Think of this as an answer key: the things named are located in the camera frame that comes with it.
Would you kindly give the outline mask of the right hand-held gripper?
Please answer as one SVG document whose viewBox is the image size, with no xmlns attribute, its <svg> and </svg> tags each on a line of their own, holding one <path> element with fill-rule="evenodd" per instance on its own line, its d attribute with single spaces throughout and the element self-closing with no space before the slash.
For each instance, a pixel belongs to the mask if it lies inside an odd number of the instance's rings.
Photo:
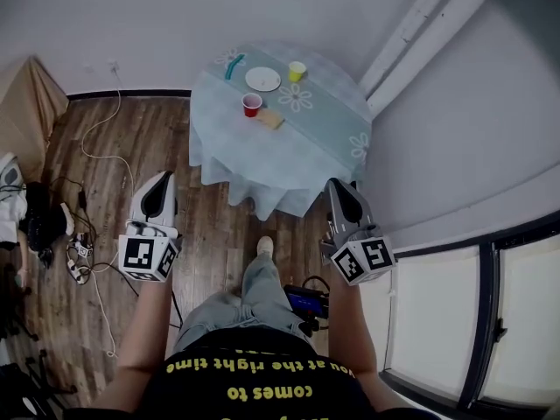
<svg viewBox="0 0 560 420">
<path fill-rule="evenodd" d="M 373 225 L 367 200 L 354 186 L 337 178 L 327 182 L 332 223 L 337 233 L 358 230 L 335 241 L 333 234 L 319 241 L 323 263 L 332 263 L 348 285 L 373 281 L 396 266 L 389 238 Z"/>
</svg>

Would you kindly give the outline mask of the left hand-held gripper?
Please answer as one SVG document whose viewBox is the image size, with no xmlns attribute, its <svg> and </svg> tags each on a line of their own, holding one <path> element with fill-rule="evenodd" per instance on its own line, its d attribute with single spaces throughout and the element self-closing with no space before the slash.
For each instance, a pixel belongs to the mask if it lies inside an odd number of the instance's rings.
<svg viewBox="0 0 560 420">
<path fill-rule="evenodd" d="M 161 171 L 134 194 L 126 232 L 119 236 L 118 269 L 139 282 L 166 282 L 179 255 L 175 175 Z"/>
</svg>

